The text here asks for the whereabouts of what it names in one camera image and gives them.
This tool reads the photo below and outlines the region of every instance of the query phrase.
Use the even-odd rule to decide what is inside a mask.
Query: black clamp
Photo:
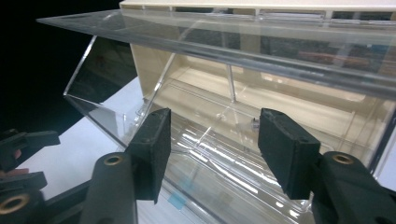
[[[319,153],[320,142],[286,114],[262,109],[262,157],[292,200],[309,199],[318,224],[396,223],[396,202],[355,157]]]
[[[15,129],[0,134],[0,170],[11,171],[18,167],[17,150],[25,147],[47,147],[60,144],[58,134],[53,131],[40,133],[18,133]]]
[[[158,201],[171,153],[170,127],[170,109],[150,113],[125,152],[101,157],[90,181],[45,202],[42,173],[0,181],[7,189],[0,191],[0,223],[137,223],[136,200]],[[14,149],[27,141],[15,138],[7,141],[18,143]]]
[[[0,178],[0,196],[11,191],[24,189],[43,189],[47,186],[47,180],[43,172],[30,173],[25,175],[14,175]]]

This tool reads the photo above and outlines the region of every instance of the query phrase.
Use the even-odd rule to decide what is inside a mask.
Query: transparent plastic lid
[[[394,21],[111,10],[39,22],[155,49],[396,99]]]
[[[94,36],[64,96],[122,148],[143,121],[136,114],[145,103],[128,44]]]

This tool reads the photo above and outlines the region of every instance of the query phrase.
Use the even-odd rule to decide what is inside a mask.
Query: clear acrylic box
[[[185,216],[313,223],[310,202],[289,200],[263,160],[254,120],[282,111],[320,152],[375,166],[395,111],[396,23],[227,13],[125,7],[40,21],[104,37],[65,96],[120,148],[150,111],[172,109],[162,196]]]

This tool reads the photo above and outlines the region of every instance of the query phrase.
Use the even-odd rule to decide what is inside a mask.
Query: white surface
[[[123,99],[128,99],[128,95],[141,95],[138,79],[126,85],[116,95],[126,97]],[[108,103],[118,106],[120,101],[112,97]],[[134,103],[130,103],[128,108],[121,106],[121,111],[130,109],[130,106],[134,107]],[[41,191],[46,200],[91,179],[95,162],[103,155],[118,149],[118,145],[86,118],[60,135],[60,140],[60,145],[42,148],[18,167],[29,168],[31,173],[44,172],[48,185]],[[156,205],[153,201],[137,202],[139,223],[201,222],[198,218],[190,217],[193,218],[190,220],[184,216],[167,201],[166,195],[161,192]]]
[[[395,0],[126,0],[122,5],[164,7],[236,7],[298,10],[395,11]]]
[[[378,165],[377,180],[387,189],[396,191],[396,129]]]
[[[44,147],[19,168],[43,171],[47,181],[42,189],[46,199],[91,179],[93,166],[117,145],[87,119],[81,119],[60,136],[61,144]]]
[[[135,113],[143,104],[143,94],[140,88],[139,77],[126,84],[116,94],[108,98],[103,105],[119,114]]]

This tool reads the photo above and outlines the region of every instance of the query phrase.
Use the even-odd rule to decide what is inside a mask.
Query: black background
[[[64,88],[91,36],[36,19],[119,8],[114,0],[14,1],[3,5],[0,61],[0,132],[66,131],[82,116]],[[23,153],[24,157],[33,154]]]

